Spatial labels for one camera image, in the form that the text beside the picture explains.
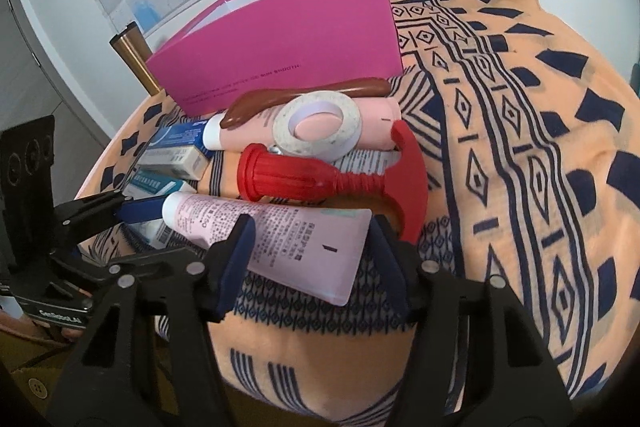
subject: blue and white box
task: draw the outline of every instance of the blue and white box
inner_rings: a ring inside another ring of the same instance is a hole
[[[207,120],[200,120],[159,129],[138,165],[183,180],[201,180],[213,156],[213,151],[206,149],[202,142],[206,124]]]
[[[172,192],[191,192],[195,193],[196,189],[191,187],[184,180],[177,180],[169,176],[162,176],[155,172],[139,170],[129,180],[124,187],[122,193],[125,196],[131,196],[135,200],[144,200],[153,198],[154,196],[163,196]],[[152,248],[166,248],[167,243],[171,239],[174,231],[170,229],[162,219],[154,219],[143,223],[133,223],[127,225],[145,240]]]

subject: cream tube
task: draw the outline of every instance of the cream tube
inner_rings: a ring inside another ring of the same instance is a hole
[[[396,144],[391,140],[391,126],[402,118],[400,107],[394,98],[354,98],[362,118],[362,133],[356,149],[390,151]],[[204,129],[204,147],[209,150],[242,152],[252,143],[267,147],[275,144],[273,121],[284,105],[270,107],[258,113],[248,122],[233,129],[220,129],[224,113],[212,117]],[[340,127],[340,118],[321,113],[305,118],[295,129],[297,138],[314,141],[334,133]]]
[[[203,248],[226,239],[240,214],[255,219],[248,269],[337,306],[347,304],[371,211],[249,203],[174,192],[162,206],[171,229]]]

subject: screw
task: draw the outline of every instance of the screw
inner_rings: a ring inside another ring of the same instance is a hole
[[[489,284],[491,286],[493,286],[494,288],[497,288],[498,290],[501,290],[502,288],[507,286],[507,281],[504,280],[499,275],[492,275],[491,277],[489,277]]]
[[[204,264],[200,261],[194,261],[194,263],[187,265],[187,273],[189,275],[200,275],[202,272],[204,272]]]
[[[429,260],[429,261],[423,261],[422,264],[420,265],[420,268],[422,268],[422,271],[434,274],[434,273],[438,273],[438,270],[440,270],[440,265],[435,261]]]
[[[44,400],[49,395],[47,388],[37,378],[30,378],[28,386],[29,389],[31,389],[31,392],[41,400]]]
[[[127,274],[122,275],[118,279],[118,286],[120,286],[120,288],[122,288],[122,289],[131,288],[135,281],[136,281],[136,278],[133,277],[130,273],[127,273]]]

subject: gray cabinet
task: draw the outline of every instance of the gray cabinet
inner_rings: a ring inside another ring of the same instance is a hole
[[[88,115],[84,121],[79,117],[78,101],[71,99],[68,88],[61,90],[52,82],[43,67],[49,59],[33,41],[31,27],[25,28],[28,20],[17,12],[17,2],[0,0],[0,128],[54,115],[51,184],[54,204],[59,204],[75,197],[104,150],[100,141],[105,143],[106,136],[98,141],[95,127],[86,125]]]

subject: orange cloth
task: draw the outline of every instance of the orange cloth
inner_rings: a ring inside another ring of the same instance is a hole
[[[391,4],[406,67],[390,79],[392,95],[430,181],[421,256],[460,277],[503,275],[570,395],[596,387],[640,317],[638,98],[538,0]],[[149,99],[80,195],[122,187],[157,127],[181,115],[164,93]],[[236,197],[237,163],[236,154],[215,153],[198,191]],[[136,247],[119,227],[89,250],[104,262]],[[413,336],[366,254],[346,307],[249,273],[235,310],[210,332],[222,375],[238,389],[358,427],[388,415]]]

